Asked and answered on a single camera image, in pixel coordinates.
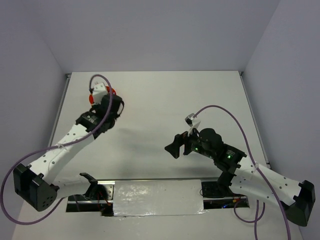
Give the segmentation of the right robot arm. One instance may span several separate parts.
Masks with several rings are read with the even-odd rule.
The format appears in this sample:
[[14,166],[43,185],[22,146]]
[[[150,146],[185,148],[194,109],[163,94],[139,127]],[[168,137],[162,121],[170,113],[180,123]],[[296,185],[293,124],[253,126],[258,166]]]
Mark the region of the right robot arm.
[[185,156],[194,152],[213,160],[222,171],[217,180],[221,195],[240,194],[282,206],[290,222],[307,226],[316,200],[315,186],[310,181],[299,182],[253,162],[243,151],[224,143],[212,128],[177,134],[164,149],[177,159],[181,147]]

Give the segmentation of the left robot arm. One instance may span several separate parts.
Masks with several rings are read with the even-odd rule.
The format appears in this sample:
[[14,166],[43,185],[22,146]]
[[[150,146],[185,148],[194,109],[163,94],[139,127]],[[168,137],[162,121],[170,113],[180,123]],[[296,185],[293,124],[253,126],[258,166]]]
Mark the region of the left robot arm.
[[15,192],[35,210],[46,210],[57,199],[71,195],[82,195],[91,200],[103,191],[98,181],[86,172],[69,179],[58,179],[62,169],[100,134],[110,130],[124,108],[123,99],[104,95],[75,121],[68,133],[56,144],[28,166],[20,163],[13,170]]

